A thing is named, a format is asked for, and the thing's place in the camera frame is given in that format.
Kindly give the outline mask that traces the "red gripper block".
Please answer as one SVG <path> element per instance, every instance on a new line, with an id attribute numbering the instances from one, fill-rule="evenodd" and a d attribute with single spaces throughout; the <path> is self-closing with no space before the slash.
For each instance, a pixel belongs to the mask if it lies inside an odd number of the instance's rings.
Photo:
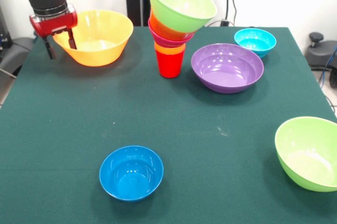
<path id="1" fill-rule="evenodd" d="M 36 33 L 42 37 L 47 53 L 51 60 L 56 59 L 54 48 L 50 45 L 47 36 L 67 31 L 68 43 L 71 49 L 77 49 L 72 28 L 77 25 L 77 13 L 72 4 L 68 4 L 66 10 L 50 16 L 32 14 L 29 21 Z"/>

